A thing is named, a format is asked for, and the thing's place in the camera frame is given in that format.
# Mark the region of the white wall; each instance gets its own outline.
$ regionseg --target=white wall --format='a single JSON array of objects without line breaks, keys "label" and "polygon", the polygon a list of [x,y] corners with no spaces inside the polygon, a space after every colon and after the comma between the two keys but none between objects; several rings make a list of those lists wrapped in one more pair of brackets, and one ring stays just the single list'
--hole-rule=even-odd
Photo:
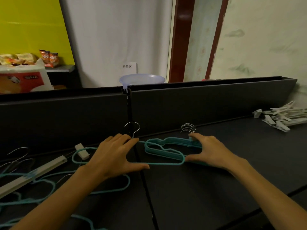
[{"label": "white wall", "polygon": [[307,107],[307,0],[229,0],[210,78],[297,78]]},{"label": "white wall", "polygon": [[223,0],[195,0],[184,81],[206,76]]},{"label": "white wall", "polygon": [[124,62],[166,78],[173,0],[60,0],[83,87],[117,86]]}]

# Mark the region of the hand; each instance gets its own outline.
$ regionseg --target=hand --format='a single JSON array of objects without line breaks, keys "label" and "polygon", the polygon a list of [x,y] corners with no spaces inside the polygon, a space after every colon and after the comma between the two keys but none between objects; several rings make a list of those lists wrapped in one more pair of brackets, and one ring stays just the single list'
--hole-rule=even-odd
[{"label": "hand", "polygon": [[229,169],[229,167],[241,158],[233,154],[214,136],[204,136],[199,133],[191,133],[202,144],[203,150],[200,154],[186,156],[185,161],[202,161],[211,166]]},{"label": "hand", "polygon": [[139,141],[128,135],[110,136],[100,143],[90,161],[84,165],[90,174],[95,176],[97,183],[122,174],[149,169],[148,164],[130,163],[126,159],[129,150]]}]

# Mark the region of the forearm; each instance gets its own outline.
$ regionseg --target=forearm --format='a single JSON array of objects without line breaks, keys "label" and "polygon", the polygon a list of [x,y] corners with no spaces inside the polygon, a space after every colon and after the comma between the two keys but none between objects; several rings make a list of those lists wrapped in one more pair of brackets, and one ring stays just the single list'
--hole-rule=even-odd
[{"label": "forearm", "polygon": [[11,229],[59,229],[96,185],[87,176],[86,168],[81,166],[55,193],[33,209]]},{"label": "forearm", "polygon": [[260,175],[246,160],[228,170],[257,201],[276,230],[307,229],[307,212]]}]

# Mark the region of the shelf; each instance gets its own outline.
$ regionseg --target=shelf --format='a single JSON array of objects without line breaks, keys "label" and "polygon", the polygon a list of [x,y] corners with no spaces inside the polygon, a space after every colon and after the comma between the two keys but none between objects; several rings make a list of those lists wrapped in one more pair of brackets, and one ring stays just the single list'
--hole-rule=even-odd
[{"label": "shelf", "polygon": [[55,68],[46,68],[47,73],[71,73],[73,70],[75,70],[75,65],[60,65]]}]

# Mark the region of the plastic bowl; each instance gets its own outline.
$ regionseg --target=plastic bowl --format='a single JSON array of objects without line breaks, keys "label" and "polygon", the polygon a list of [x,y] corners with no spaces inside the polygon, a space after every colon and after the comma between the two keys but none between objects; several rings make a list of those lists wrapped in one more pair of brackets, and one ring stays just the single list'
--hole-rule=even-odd
[{"label": "plastic bowl", "polygon": [[128,88],[128,85],[161,84],[165,82],[165,78],[152,74],[138,73],[122,76],[119,82],[123,88]]}]

